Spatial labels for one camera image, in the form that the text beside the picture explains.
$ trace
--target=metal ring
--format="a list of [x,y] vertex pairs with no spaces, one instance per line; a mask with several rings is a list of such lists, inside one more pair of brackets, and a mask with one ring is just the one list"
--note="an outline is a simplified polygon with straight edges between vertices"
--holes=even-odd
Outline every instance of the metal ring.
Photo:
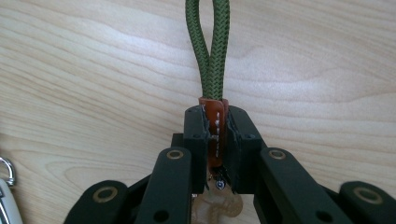
[[[101,197],[100,194],[101,194],[102,192],[107,191],[107,190],[110,190],[110,191],[111,191],[110,195],[108,195],[108,196],[106,196],[106,197]],[[113,200],[113,199],[117,196],[118,193],[119,193],[119,191],[118,191],[115,187],[113,187],[113,186],[106,186],[106,187],[101,187],[101,188],[99,188],[99,189],[93,194],[92,197],[93,197],[93,200],[94,200],[96,203],[107,203],[107,202]]]
[[184,156],[184,153],[180,150],[171,150],[166,153],[166,157],[171,160],[178,160]]
[[381,195],[379,195],[377,192],[373,191],[372,189],[356,187],[353,189],[353,192],[359,199],[367,203],[381,204],[382,202],[384,202],[382,200]]
[[6,183],[9,187],[13,187],[16,183],[16,177],[15,177],[15,169],[14,166],[12,165],[11,161],[6,158],[0,157],[0,161],[6,165],[8,168],[8,180],[6,180]]
[[276,159],[276,160],[283,160],[286,158],[286,154],[283,151],[280,150],[271,150],[268,154],[270,154],[270,157]]

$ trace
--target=green rope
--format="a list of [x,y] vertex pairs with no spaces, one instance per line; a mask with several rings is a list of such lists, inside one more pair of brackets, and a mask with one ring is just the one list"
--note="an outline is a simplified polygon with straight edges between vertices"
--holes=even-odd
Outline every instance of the green rope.
[[229,0],[213,0],[214,25],[210,56],[199,18],[199,0],[186,0],[186,22],[201,74],[203,97],[221,100],[230,30]]

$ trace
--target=light wood surface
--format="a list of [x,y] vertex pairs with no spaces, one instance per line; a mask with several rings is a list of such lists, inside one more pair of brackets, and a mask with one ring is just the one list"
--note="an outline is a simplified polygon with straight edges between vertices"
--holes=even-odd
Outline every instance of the light wood surface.
[[[231,12],[230,104],[320,184],[396,197],[396,3],[231,0]],[[62,223],[89,186],[148,175],[200,95],[183,0],[0,1],[0,155],[25,223]],[[224,223],[259,222],[244,200]]]

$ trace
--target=wooden table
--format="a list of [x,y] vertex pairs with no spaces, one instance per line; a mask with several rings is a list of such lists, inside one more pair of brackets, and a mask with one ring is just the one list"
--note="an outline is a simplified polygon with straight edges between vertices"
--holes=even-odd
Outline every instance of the wooden table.
[[[396,197],[396,4],[232,0],[231,12],[230,104],[320,184]],[[25,223],[62,223],[99,181],[132,185],[182,132],[201,95],[184,13],[180,0],[0,1],[0,155]],[[244,200],[224,223],[258,222]]]

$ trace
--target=metal screw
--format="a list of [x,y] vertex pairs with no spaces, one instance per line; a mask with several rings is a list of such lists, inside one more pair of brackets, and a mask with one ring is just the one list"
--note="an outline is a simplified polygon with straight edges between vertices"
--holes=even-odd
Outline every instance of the metal screw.
[[286,158],[286,154],[280,150],[271,150],[269,153],[270,157],[276,160],[284,160]]
[[218,180],[216,181],[216,189],[224,189],[225,188],[225,182],[224,180]]

